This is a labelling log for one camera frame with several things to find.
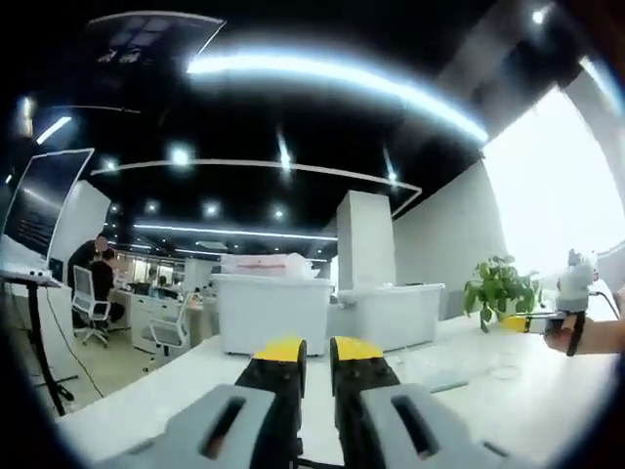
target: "human hand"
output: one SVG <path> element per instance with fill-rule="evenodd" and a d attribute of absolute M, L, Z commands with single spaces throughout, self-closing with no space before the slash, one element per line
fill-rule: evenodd
<path fill-rule="evenodd" d="M 570 339 L 573 336 L 573 329 L 576 322 L 577 316 L 569 316 L 564 319 L 562 327 L 559 330 L 546 334 L 545 342 L 549 348 L 566 353 L 570 344 Z M 597 335 L 595 326 L 596 324 L 594 321 L 586 318 L 586 321 L 584 322 L 584 330 L 582 331 L 582 336 L 579 344 L 577 345 L 578 354 L 584 353 L 585 346 L 588 342 L 592 341 L 593 335 Z"/>

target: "white box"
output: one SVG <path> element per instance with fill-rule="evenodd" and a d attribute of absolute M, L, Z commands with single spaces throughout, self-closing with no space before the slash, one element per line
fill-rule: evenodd
<path fill-rule="evenodd" d="M 306 340 L 308 355 L 323 355 L 332 284 L 326 279 L 211 276 L 224 352 L 251 355 L 268 341 Z"/>
<path fill-rule="evenodd" d="M 384 351 L 436 338 L 442 283 L 339 291 L 355 337 Z"/>

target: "cable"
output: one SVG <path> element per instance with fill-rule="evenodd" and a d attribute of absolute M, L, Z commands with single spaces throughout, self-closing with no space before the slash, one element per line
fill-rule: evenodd
<path fill-rule="evenodd" d="M 612 310 L 612 312 L 614 313 L 614 315 L 616 316 L 616 318 L 618 320 L 621 319 L 621 316 L 618 314 L 618 311 L 616 309 L 614 309 L 614 306 L 612 305 L 612 302 L 609 301 L 609 299 L 607 298 L 607 296 L 605 296 L 605 293 L 603 293 L 602 291 L 593 291 L 590 294 L 591 296 L 603 296 L 603 298 L 605 299 L 605 301 L 607 302 L 607 304 L 609 305 L 610 309 Z"/>
<path fill-rule="evenodd" d="M 35 344 L 32 343 L 31 340 L 31 336 L 30 334 L 32 333 L 32 330 L 29 329 L 28 327 L 26 327 L 26 323 L 23 321 L 23 317 L 21 316 L 21 310 L 20 310 L 20 305 L 18 303 L 18 300 L 16 299 L 16 294 L 13 292 L 13 286 L 8 283 L 9 285 L 9 291 L 11 292 L 11 299 L 13 300 L 13 306 L 16 309 L 16 313 L 18 314 L 18 318 L 20 318 L 20 323 L 21 323 L 21 327 L 17 327 L 17 330 L 22 330 L 26 332 L 26 340 L 28 341 L 28 345 L 30 346 L 30 348 L 32 349 L 32 353 L 34 354 L 35 357 L 37 357 L 37 351 L 35 350 Z M 37 377 L 37 376 L 41 376 L 41 368 L 39 366 L 39 362 L 37 360 L 35 360 L 35 362 L 37 363 L 37 367 L 39 368 L 39 374 L 31 374 L 32 377 Z"/>
<path fill-rule="evenodd" d="M 76 354 L 74 354 L 74 351 L 71 350 L 71 347 L 69 346 L 69 342 L 67 342 L 67 338 L 65 337 L 65 334 L 63 334 L 63 329 L 61 328 L 61 325 L 59 324 L 59 320 L 57 319 L 57 314 L 55 313 L 55 309 L 52 307 L 52 302 L 50 301 L 50 290 L 48 288 L 46 288 L 46 299 L 48 300 L 48 306 L 50 307 L 50 311 L 52 312 L 52 317 L 54 318 L 55 323 L 57 324 L 57 327 L 59 328 L 59 332 L 61 333 L 62 340 L 65 342 L 67 349 L 69 350 L 71 355 L 76 359 L 78 364 L 80 364 L 80 367 L 85 371 L 85 374 L 89 378 L 89 381 L 91 381 L 91 384 L 94 385 L 94 389 L 96 390 L 96 392 L 100 395 L 101 398 L 103 398 L 104 394 L 102 393 L 102 391 L 100 390 L 96 382 L 94 381 L 94 378 L 91 376 L 91 374 L 89 374 L 89 371 L 87 371 L 87 367 L 83 364 L 82 361 L 80 361 L 80 359 L 78 359 L 78 357 L 76 357 Z"/>

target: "office desk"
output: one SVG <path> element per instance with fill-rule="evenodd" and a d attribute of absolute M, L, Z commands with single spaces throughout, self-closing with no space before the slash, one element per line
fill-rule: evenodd
<path fill-rule="evenodd" d="M 439 324 L 437 343 L 387 354 L 404 382 L 428 368 L 457 366 L 472 374 L 468 386 L 435 394 L 469 425 L 473 438 L 545 463 L 563 450 L 604 396 L 616 356 L 568 358 L 540 336 L 479 330 L 479 315 Z M 224 355 L 220 336 L 205 340 L 136 383 L 59 420 L 59 429 L 89 461 L 101 461 L 156 437 L 167 419 L 221 383 L 233 383 L 248 364 Z M 519 373 L 498 379 L 484 372 L 513 353 Z M 300 436 L 304 457 L 342 463 L 334 428 L 327 354 L 307 364 Z"/>

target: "computer monitor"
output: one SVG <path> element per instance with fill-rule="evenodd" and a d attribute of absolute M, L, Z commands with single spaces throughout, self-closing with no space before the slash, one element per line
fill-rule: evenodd
<path fill-rule="evenodd" d="M 67 196 L 93 152 L 94 149 L 72 149 L 30 158 L 5 220 L 3 255 L 19 252 L 24 260 L 38 257 L 47 268 Z"/>
<path fill-rule="evenodd" d="M 63 281 L 63 261 L 51 257 L 49 268 L 52 273 L 52 278 L 58 281 Z"/>

